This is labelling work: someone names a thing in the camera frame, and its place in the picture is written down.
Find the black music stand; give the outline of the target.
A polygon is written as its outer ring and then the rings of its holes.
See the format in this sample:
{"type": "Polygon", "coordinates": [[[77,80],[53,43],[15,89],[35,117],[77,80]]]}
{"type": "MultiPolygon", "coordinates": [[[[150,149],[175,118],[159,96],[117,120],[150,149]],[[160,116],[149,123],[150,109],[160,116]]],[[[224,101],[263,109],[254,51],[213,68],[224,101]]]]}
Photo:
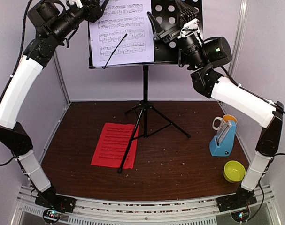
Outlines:
{"type": "MultiPolygon", "coordinates": [[[[199,10],[197,18],[199,19],[200,35],[202,34],[202,2],[200,0],[151,0],[151,13],[159,22],[164,30],[167,30],[177,24],[177,15],[180,7],[192,6],[199,10]]],[[[128,65],[113,65],[117,66],[134,66],[141,65],[143,69],[143,99],[138,102],[137,108],[140,110],[138,115],[138,122],[143,122],[143,129],[147,129],[148,111],[154,109],[154,105],[148,99],[148,72],[149,66],[152,64],[179,64],[185,63],[184,56],[177,47],[175,41],[163,43],[162,41],[154,41],[154,62],[151,63],[137,63],[128,65]]],[[[108,68],[92,66],[92,51],[90,48],[89,67],[91,69],[108,68]]]]}

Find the lavender sheet music page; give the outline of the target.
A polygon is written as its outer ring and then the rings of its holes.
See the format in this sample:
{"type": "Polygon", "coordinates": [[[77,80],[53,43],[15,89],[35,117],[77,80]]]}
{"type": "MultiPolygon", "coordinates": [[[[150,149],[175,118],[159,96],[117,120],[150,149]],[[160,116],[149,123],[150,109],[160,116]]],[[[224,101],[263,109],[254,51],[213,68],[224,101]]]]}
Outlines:
{"type": "Polygon", "coordinates": [[[149,0],[110,0],[103,16],[89,25],[92,66],[154,62],[151,9],[149,0]]]}

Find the red sheet music page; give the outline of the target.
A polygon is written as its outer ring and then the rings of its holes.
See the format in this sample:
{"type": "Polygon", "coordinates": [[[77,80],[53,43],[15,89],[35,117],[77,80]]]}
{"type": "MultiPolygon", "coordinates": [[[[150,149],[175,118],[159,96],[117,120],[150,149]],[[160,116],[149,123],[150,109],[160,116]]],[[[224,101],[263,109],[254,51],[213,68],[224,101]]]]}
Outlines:
{"type": "Polygon", "coordinates": [[[105,123],[91,165],[119,168],[134,127],[134,124],[105,123]]]}

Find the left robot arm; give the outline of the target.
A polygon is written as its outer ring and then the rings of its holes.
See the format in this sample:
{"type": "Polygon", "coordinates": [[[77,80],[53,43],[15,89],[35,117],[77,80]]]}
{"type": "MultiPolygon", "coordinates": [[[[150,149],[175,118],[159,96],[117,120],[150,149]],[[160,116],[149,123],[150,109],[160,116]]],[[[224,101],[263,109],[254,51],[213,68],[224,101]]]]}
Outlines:
{"type": "Polygon", "coordinates": [[[12,75],[0,97],[0,141],[12,152],[49,208],[59,205],[56,190],[37,161],[33,144],[17,116],[34,81],[53,57],[58,46],[69,45],[80,23],[100,19],[108,1],[41,0],[31,7],[28,2],[23,20],[29,19],[35,38],[21,47],[12,75]]]}

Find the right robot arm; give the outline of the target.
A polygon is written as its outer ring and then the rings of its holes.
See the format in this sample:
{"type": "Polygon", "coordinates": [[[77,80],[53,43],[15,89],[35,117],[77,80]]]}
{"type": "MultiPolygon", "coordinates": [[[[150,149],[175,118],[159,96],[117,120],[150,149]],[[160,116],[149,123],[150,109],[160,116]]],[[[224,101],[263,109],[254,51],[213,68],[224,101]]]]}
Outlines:
{"type": "Polygon", "coordinates": [[[262,127],[255,157],[236,193],[229,196],[235,206],[244,206],[253,197],[260,178],[277,155],[285,115],[283,104],[266,100],[236,83],[229,75],[224,76],[214,70],[232,60],[230,45],[224,37],[202,40],[193,10],[181,10],[177,16],[177,24],[169,30],[164,30],[150,12],[147,16],[155,40],[176,42],[189,64],[188,69],[193,71],[192,83],[198,93],[232,106],[262,127]]]}

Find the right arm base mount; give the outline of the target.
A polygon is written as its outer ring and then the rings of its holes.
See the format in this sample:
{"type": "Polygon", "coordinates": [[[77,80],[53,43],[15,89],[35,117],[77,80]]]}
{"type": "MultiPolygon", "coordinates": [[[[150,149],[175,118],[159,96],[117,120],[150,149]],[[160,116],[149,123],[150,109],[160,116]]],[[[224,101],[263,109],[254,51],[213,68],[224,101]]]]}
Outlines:
{"type": "Polygon", "coordinates": [[[231,213],[231,217],[235,222],[244,223],[251,217],[250,206],[257,203],[255,197],[243,197],[236,194],[218,197],[217,206],[220,212],[231,213]]]}

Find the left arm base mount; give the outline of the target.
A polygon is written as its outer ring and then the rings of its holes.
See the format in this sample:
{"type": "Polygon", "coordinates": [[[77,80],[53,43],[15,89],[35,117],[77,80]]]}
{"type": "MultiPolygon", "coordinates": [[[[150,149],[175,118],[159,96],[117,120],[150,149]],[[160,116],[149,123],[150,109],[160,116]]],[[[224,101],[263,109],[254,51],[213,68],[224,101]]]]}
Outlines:
{"type": "Polygon", "coordinates": [[[56,195],[55,200],[50,201],[38,195],[36,197],[35,204],[46,208],[42,212],[42,218],[47,224],[54,224],[61,219],[64,213],[73,212],[76,205],[76,199],[56,195]]]}

